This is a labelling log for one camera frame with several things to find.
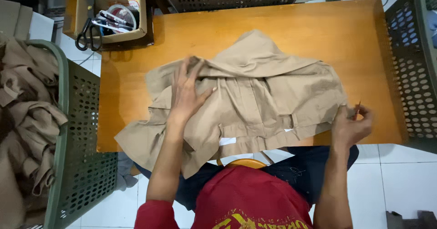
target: red shirt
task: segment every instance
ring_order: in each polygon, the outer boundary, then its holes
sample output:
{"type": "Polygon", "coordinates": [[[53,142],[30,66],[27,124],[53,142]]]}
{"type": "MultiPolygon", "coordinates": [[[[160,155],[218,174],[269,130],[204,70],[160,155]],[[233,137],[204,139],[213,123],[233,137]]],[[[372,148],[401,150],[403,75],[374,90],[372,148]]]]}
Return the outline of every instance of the red shirt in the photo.
{"type": "MultiPolygon", "coordinates": [[[[245,166],[226,168],[197,197],[191,228],[312,229],[310,206],[288,183],[245,166]]],[[[179,228],[172,204],[149,200],[138,209],[135,228],[179,228]]]]}

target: black scissors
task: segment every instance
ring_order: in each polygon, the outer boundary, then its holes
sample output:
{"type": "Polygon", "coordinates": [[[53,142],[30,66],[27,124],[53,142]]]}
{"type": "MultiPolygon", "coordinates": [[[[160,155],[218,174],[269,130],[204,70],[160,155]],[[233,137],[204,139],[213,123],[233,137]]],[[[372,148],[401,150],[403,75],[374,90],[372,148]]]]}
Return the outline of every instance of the black scissors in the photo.
{"type": "Polygon", "coordinates": [[[84,28],[82,29],[81,33],[79,33],[79,35],[77,36],[75,44],[76,44],[76,47],[82,51],[86,50],[88,48],[88,45],[90,46],[92,51],[97,51],[98,49],[100,49],[100,46],[101,46],[102,34],[100,32],[100,27],[98,27],[98,26],[94,25],[94,23],[92,23],[92,19],[95,17],[95,15],[94,15],[94,7],[95,7],[94,0],[86,0],[86,1],[88,2],[88,19],[86,19],[84,28]],[[99,35],[98,47],[94,47],[93,33],[94,34],[97,33],[99,35]],[[79,45],[80,39],[84,40],[84,43],[85,43],[84,47],[80,47],[80,45],[79,45]]]}

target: yellow print on shirt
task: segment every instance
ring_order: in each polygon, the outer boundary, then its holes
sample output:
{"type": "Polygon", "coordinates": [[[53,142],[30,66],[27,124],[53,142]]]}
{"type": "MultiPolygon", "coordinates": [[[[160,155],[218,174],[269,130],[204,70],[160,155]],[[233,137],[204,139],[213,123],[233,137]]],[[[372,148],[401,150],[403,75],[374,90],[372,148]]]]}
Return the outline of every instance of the yellow print on shirt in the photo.
{"type": "Polygon", "coordinates": [[[287,216],[286,219],[268,220],[263,218],[258,220],[251,219],[244,215],[242,211],[235,213],[235,209],[231,210],[226,216],[225,220],[219,222],[213,229],[308,229],[306,224],[300,220],[293,220],[287,216]],[[230,222],[236,221],[239,223],[238,227],[231,227],[230,222]]]}

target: hand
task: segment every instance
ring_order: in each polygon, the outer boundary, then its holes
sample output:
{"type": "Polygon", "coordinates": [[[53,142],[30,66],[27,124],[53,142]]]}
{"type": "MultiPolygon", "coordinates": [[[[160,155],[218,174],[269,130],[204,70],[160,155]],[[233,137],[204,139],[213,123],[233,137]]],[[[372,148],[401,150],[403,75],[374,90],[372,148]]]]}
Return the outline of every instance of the hand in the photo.
{"type": "Polygon", "coordinates": [[[202,107],[206,99],[217,89],[209,88],[201,95],[197,95],[195,88],[196,78],[204,65],[204,61],[200,61],[189,77],[187,77],[187,68],[190,62],[190,57],[183,60],[182,65],[174,71],[172,80],[172,100],[169,119],[172,123],[185,125],[187,121],[202,107]]]}
{"type": "Polygon", "coordinates": [[[360,105],[358,113],[361,120],[352,120],[347,117],[347,107],[341,105],[334,118],[331,130],[333,148],[341,148],[349,152],[349,148],[372,132],[373,114],[371,110],[360,105]]]}

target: fabric pile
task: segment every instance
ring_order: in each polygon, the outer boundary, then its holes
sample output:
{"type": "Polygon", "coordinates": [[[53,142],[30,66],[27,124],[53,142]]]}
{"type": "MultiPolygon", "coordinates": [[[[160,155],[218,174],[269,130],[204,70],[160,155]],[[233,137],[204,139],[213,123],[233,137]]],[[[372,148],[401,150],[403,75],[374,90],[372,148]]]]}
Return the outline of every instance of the fabric pile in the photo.
{"type": "Polygon", "coordinates": [[[44,223],[59,127],[58,63],[0,35],[0,228],[44,223]]]}
{"type": "MultiPolygon", "coordinates": [[[[204,60],[190,59],[189,68],[204,60]]],[[[171,107],[171,77],[178,60],[145,76],[150,120],[130,123],[115,136],[123,151],[152,171],[171,107]]],[[[210,159],[285,146],[331,129],[346,95],[334,69],[316,59],[286,55],[258,30],[244,33],[200,71],[198,93],[217,91],[184,131],[182,174],[188,178],[210,159]],[[236,138],[219,145],[221,138],[236,138]]]]}

